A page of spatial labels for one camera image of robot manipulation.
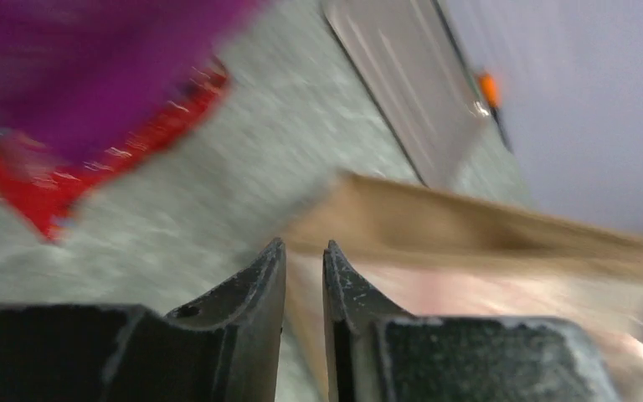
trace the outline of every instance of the orange object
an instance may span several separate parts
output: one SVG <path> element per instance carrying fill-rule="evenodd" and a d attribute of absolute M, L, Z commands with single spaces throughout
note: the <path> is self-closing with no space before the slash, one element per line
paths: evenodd
<path fill-rule="evenodd" d="M 477 76 L 477 83 L 479 84 L 479 89 L 486 99 L 486 103 L 490 107 L 497 108 L 502 103 L 502 98 L 499 94 L 499 89 L 496 87 L 496 82 L 494 77 L 485 73 Z"/>

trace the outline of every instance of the black plastic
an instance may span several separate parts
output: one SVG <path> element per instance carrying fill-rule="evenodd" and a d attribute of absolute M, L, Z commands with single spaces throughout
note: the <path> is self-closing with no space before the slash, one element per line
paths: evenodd
<path fill-rule="evenodd" d="M 285 250 L 165 317 L 137 305 L 0 304 L 0 401 L 275 400 Z"/>
<path fill-rule="evenodd" d="M 491 117 L 494 118 L 496 123 L 496 130 L 499 133 L 499 138 L 502 140 L 502 145 L 510 153 L 514 153 L 514 148 L 512 147 L 511 141 L 509 141 L 509 136 L 507 134 L 506 128 L 504 127 L 504 122 L 502 121 L 502 112 L 496 108 L 491 108 Z"/>
<path fill-rule="evenodd" d="M 413 317 L 333 242 L 324 285 L 331 402 L 620 400 L 599 351 L 571 322 Z"/>

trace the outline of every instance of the white wall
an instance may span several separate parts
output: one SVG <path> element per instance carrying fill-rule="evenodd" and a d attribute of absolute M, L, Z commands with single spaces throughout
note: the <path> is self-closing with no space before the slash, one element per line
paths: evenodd
<path fill-rule="evenodd" d="M 643 1 L 446 3 L 540 207 L 643 231 Z"/>

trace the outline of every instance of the brown paper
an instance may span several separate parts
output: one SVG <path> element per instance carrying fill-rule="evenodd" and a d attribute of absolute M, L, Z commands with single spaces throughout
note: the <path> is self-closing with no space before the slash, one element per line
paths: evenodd
<path fill-rule="evenodd" d="M 282 237 L 286 314 L 323 395 L 328 240 L 415 314 L 554 315 L 643 333 L 643 236 L 344 173 Z"/>

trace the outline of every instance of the gray carpet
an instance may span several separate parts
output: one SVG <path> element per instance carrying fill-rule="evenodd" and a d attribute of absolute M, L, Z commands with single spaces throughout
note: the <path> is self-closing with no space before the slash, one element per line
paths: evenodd
<path fill-rule="evenodd" d="M 86 199 L 65 245 L 41 245 L 0 204 L 0 301 L 136 302 L 160 312 L 244 265 L 334 170 L 416 181 L 320 15 L 277 3 L 222 54 L 225 107 L 166 155 Z M 462 193 L 528 204 L 495 132 L 456 180 Z M 279 401 L 317 400 L 294 339 Z"/>

